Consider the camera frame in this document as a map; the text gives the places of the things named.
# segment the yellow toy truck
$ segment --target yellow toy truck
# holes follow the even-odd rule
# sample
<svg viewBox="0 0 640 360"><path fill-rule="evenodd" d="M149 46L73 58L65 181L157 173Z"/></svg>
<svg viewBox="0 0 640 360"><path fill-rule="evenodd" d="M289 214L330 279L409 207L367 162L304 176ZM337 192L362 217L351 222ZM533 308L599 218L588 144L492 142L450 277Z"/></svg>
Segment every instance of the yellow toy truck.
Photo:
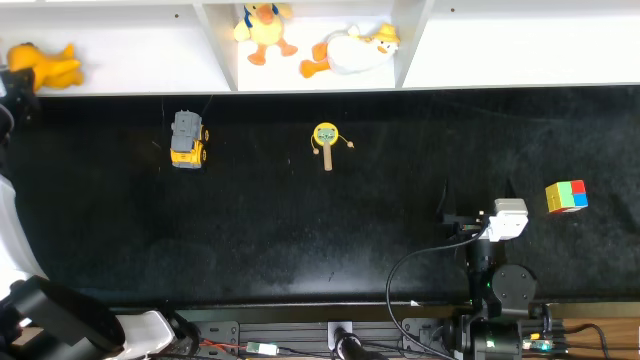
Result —
<svg viewBox="0 0 640 360"><path fill-rule="evenodd" d="M171 163L177 168L200 169L207 161L204 146L209 141L209 130L202 118L190 111L178 111L171 124Z"/></svg>

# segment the toy truck wheel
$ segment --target toy truck wheel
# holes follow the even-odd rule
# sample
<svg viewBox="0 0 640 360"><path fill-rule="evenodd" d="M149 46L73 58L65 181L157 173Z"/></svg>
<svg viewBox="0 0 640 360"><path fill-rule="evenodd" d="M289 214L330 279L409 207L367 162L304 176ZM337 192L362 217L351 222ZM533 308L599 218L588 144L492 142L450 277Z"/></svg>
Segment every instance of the toy truck wheel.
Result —
<svg viewBox="0 0 640 360"><path fill-rule="evenodd" d="M209 130L202 128L202 134L200 134L200 139L202 139L203 143L209 142Z"/></svg>

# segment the wooden handle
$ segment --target wooden handle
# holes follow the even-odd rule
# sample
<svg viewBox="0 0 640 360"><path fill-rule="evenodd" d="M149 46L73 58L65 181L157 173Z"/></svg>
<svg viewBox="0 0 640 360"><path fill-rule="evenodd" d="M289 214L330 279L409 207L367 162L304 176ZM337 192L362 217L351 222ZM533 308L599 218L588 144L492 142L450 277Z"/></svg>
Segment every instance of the wooden handle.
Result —
<svg viewBox="0 0 640 360"><path fill-rule="evenodd" d="M329 144L329 141L324 142L322 150L324 152L324 169L326 171L331 171L333 170L333 164L331 163L331 145Z"/></svg>

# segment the duck's orange beak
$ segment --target duck's orange beak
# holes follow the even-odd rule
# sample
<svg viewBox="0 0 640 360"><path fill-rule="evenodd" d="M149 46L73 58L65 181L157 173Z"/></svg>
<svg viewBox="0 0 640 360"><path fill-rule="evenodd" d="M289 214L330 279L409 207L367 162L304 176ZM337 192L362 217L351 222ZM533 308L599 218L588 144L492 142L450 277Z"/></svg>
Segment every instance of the duck's orange beak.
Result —
<svg viewBox="0 0 640 360"><path fill-rule="evenodd" d="M262 5L258 8L256 12L258 19L265 25L269 25L273 22L273 10L271 9L270 4Z"/></svg>

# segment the orange plush toy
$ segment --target orange plush toy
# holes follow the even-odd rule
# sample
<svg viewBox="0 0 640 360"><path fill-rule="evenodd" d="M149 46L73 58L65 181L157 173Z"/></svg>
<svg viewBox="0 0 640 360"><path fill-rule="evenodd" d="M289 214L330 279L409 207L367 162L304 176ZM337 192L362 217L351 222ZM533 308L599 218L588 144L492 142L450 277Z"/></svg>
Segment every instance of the orange plush toy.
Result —
<svg viewBox="0 0 640 360"><path fill-rule="evenodd" d="M15 46L9 50L9 71L33 69L33 91L44 85L54 89L65 89L71 85L82 85L84 76L80 72L82 63L73 56L73 45L57 55L43 54L31 43Z"/></svg>

